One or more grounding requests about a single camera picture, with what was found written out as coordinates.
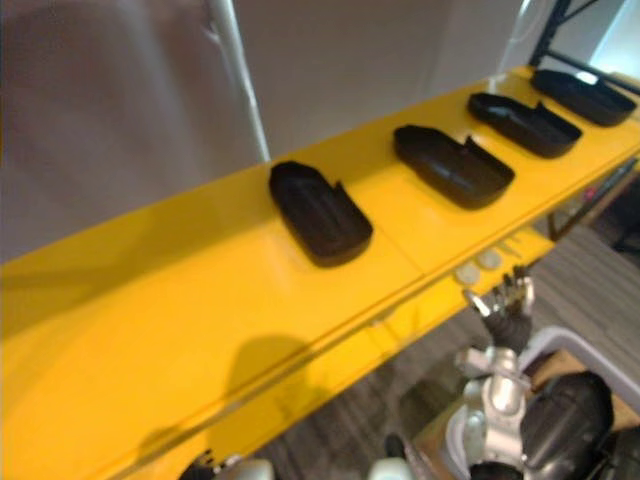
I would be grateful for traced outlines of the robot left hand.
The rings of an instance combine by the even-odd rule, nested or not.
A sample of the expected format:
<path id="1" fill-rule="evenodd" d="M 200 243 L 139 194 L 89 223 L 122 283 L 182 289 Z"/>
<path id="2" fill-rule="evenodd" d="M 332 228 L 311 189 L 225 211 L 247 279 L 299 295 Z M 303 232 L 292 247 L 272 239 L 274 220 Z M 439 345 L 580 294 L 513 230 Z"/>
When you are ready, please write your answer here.
<path id="1" fill-rule="evenodd" d="M 200 453 L 180 474 L 179 480 L 213 480 L 231 468 L 237 461 L 235 456 L 217 461 L 213 451 L 207 449 Z"/>

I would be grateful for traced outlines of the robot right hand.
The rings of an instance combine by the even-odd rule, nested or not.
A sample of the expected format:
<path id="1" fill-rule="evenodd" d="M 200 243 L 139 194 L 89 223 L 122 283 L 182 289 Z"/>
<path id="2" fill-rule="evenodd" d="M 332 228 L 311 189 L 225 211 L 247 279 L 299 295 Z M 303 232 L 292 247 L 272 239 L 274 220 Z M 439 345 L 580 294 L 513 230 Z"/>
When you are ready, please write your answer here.
<path id="1" fill-rule="evenodd" d="M 502 283 L 491 289 L 491 302 L 485 301 L 471 289 L 464 289 L 467 304 L 479 314 L 498 348 L 521 354 L 532 334 L 532 310 L 535 289 L 532 276 L 525 265 L 515 265 L 511 274 L 505 273 Z"/>

